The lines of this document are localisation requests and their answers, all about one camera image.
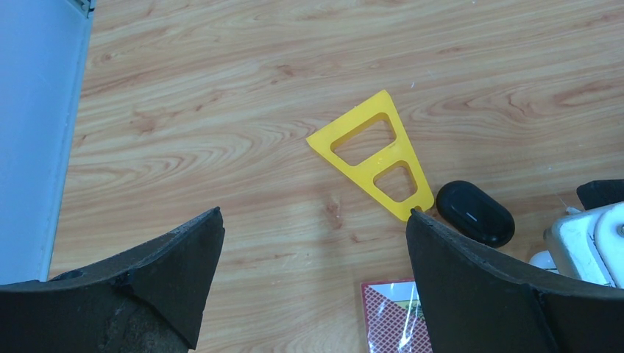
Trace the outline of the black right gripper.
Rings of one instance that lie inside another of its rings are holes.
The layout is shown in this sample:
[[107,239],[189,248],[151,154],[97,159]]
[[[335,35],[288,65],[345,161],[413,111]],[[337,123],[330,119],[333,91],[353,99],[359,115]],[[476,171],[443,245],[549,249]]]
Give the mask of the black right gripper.
[[623,202],[623,179],[595,180],[576,189],[585,210]]

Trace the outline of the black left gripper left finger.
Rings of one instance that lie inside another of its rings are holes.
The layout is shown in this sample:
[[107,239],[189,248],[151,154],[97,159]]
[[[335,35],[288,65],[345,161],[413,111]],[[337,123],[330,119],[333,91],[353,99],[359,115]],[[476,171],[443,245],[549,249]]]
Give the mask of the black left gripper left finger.
[[46,282],[1,287],[3,352],[188,352],[224,242],[217,207]]

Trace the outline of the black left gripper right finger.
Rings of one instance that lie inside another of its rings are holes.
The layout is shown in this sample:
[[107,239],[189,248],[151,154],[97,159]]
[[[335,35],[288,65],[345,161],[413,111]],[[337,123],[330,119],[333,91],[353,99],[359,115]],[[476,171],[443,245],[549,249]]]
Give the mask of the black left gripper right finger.
[[435,352],[621,352],[623,291],[510,257],[413,210],[406,242]]

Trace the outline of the white earbud charging case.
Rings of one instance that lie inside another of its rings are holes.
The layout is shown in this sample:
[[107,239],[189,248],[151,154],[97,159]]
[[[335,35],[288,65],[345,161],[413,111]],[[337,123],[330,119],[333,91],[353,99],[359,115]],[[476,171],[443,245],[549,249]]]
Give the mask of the white earbud charging case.
[[548,250],[537,252],[531,257],[528,263],[532,266],[549,272],[553,272],[556,274],[559,272]]

